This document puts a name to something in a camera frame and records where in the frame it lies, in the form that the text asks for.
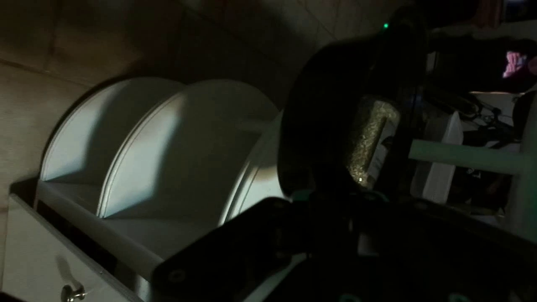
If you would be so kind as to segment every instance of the drawer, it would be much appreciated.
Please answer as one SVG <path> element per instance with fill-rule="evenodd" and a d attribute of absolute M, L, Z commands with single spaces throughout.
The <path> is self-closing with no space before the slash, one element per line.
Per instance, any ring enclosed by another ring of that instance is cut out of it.
<path fill-rule="evenodd" d="M 74 290 L 84 286 L 84 302 L 139 300 L 12 194 L 8 197 L 3 291 L 27 302 L 60 302 L 65 285 Z"/>

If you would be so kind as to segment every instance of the drawer handle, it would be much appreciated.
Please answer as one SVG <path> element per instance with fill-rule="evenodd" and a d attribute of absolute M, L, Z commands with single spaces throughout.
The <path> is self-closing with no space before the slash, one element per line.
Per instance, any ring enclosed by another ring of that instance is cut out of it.
<path fill-rule="evenodd" d="M 85 290 L 84 286 L 74 290 L 70 285 L 65 285 L 62 288 L 62 302 L 79 302 L 85 298 Z"/>

